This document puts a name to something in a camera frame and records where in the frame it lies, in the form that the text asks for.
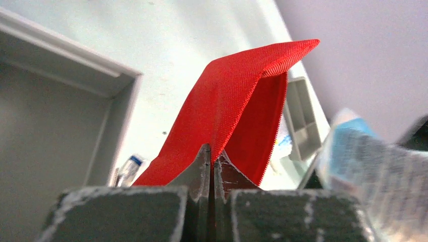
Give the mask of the red first aid pouch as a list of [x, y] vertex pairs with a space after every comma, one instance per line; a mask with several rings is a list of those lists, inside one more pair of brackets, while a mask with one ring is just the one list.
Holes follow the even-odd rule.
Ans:
[[225, 151], [260, 185], [278, 134], [288, 70], [319, 44], [317, 39], [276, 43], [211, 61], [188, 94], [158, 156], [135, 181], [164, 186], [209, 144], [214, 162]]

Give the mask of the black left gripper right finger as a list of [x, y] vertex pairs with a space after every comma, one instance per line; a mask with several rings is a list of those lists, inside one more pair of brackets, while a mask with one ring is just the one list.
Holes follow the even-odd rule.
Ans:
[[222, 153], [213, 165], [217, 241], [372, 241], [352, 197], [322, 189], [264, 191]]

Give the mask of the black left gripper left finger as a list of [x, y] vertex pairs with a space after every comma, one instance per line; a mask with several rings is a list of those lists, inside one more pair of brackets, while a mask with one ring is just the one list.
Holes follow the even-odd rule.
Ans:
[[61, 194], [37, 241], [208, 241], [210, 147], [163, 187], [83, 187]]

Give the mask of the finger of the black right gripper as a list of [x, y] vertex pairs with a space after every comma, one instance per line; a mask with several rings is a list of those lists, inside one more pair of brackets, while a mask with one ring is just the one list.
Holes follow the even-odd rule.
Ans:
[[320, 164], [320, 157], [322, 155], [322, 151], [317, 151], [314, 156], [313, 161], [308, 167], [305, 175], [303, 176], [300, 184], [298, 185], [298, 189], [323, 189], [323, 183], [318, 175], [318, 168]]

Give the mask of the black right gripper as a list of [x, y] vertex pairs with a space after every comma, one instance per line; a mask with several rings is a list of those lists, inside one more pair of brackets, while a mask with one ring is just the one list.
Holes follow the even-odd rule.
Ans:
[[397, 145], [427, 152], [427, 115], [420, 117], [397, 141]]

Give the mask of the blue cotton ball bag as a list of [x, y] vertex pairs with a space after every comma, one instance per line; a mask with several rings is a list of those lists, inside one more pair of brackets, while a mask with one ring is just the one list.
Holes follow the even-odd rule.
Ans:
[[379, 241], [427, 241], [427, 138], [389, 143], [346, 108], [315, 161], [322, 187], [357, 198]]

